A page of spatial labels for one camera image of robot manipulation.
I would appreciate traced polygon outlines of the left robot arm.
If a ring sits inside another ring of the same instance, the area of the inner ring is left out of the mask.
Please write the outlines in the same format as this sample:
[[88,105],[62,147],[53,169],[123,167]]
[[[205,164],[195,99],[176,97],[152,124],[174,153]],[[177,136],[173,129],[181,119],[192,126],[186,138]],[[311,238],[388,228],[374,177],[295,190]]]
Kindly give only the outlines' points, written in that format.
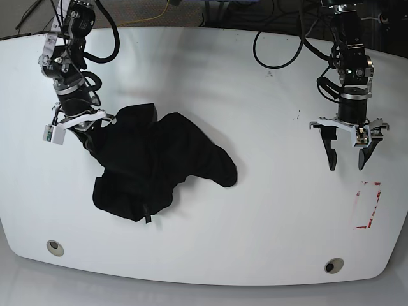
[[368,99],[372,96],[374,63],[366,54],[362,40],[361,18],[355,9],[359,1],[321,1],[321,6],[333,10],[330,32],[333,46],[330,55],[323,54],[307,40],[304,16],[309,11],[303,1],[297,10],[296,30],[300,44],[294,56],[286,63],[271,66],[260,59],[256,62],[262,67],[272,70],[283,69],[292,64],[300,55],[303,47],[309,49],[318,58],[327,62],[328,69],[334,69],[339,76],[339,84],[335,84],[324,73],[317,78],[317,89],[324,99],[338,106],[333,118],[320,117],[310,122],[310,128],[317,128],[323,141],[324,149],[331,171],[337,165],[337,153],[332,142],[337,140],[337,131],[347,131],[351,137],[351,145],[359,148],[358,169],[364,169],[377,145],[383,140],[383,130],[389,129],[388,123],[382,118],[369,120],[367,117]]

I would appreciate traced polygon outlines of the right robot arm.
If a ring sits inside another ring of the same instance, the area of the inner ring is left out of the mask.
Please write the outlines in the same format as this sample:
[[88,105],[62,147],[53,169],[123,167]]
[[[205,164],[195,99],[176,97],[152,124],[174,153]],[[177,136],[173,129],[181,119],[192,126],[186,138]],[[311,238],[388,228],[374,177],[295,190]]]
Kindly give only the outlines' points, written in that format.
[[[43,139],[61,145],[66,132],[71,131],[86,150],[94,152],[101,143],[102,123],[115,124],[116,118],[100,108],[97,91],[102,81],[88,71],[86,62],[112,62],[119,53],[119,32],[101,1],[59,1],[53,3],[52,8],[55,17],[46,35],[39,65],[43,75],[54,82],[57,102]],[[96,21],[95,9],[103,14],[113,31],[113,52],[107,57],[85,51],[86,37]]]

